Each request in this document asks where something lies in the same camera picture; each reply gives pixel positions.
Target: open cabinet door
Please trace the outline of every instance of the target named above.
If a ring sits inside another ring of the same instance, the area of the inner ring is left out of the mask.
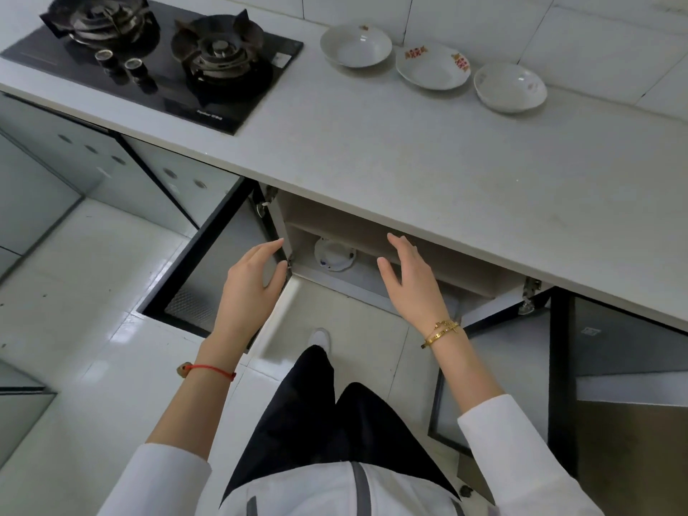
[[[535,310],[519,315],[520,304],[464,326],[473,347],[504,391],[523,409],[559,463],[575,477],[575,377],[570,364],[573,301],[552,288],[533,298]],[[473,457],[457,418],[461,411],[440,371],[428,434]]]
[[[207,337],[215,323],[227,271],[256,244],[278,239],[270,213],[257,203],[263,194],[256,181],[239,178],[139,311],[179,329]],[[280,249],[265,265],[267,285],[280,260]]]

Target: gold bracelet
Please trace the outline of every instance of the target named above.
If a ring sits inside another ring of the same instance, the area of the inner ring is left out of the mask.
[[[440,326],[445,326],[445,329],[433,336],[429,336],[428,338],[426,338],[423,345],[420,346],[421,348],[425,349],[426,347],[430,346],[433,342],[435,342],[438,338],[443,337],[450,331],[454,331],[454,333],[456,333],[456,328],[459,327],[459,324],[457,322],[454,322],[453,320],[440,320],[440,322],[435,324],[435,329],[438,329]]]

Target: person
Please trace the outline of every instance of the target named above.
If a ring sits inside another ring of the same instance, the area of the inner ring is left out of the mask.
[[[391,302],[421,334],[437,334],[443,326],[436,324],[449,320],[449,314],[432,270],[405,237],[388,234],[388,239],[401,262],[399,281],[390,262],[378,259]],[[147,442],[134,452],[100,516],[195,513],[211,473],[207,460],[230,386],[228,374],[267,320],[286,279],[282,261],[263,286],[263,267],[281,246],[281,239],[258,245],[229,269],[215,328],[194,364],[200,367],[186,369],[188,375]],[[464,514],[451,483],[384,400],[352,383],[335,402],[327,332],[317,330],[312,342],[265,409],[218,500],[219,514]],[[602,514],[460,328],[426,351],[437,358],[463,413],[458,424],[499,513]]]

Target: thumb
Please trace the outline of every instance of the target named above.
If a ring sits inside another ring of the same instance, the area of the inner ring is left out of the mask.
[[[401,285],[394,274],[394,270],[391,268],[390,262],[384,257],[378,257],[378,268],[380,269],[380,275],[383,277],[384,287],[387,288],[387,293],[391,298],[392,294],[396,293]]]
[[[284,281],[287,279],[287,266],[287,261],[280,261],[274,269],[270,283],[265,288],[268,296],[274,301],[277,301],[277,297],[280,296]]]

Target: white shoe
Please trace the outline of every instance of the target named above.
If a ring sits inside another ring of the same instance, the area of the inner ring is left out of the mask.
[[[313,333],[311,333],[310,338],[308,338],[308,347],[320,346],[325,350],[325,353],[330,356],[331,342],[330,334],[325,328],[318,328]]]

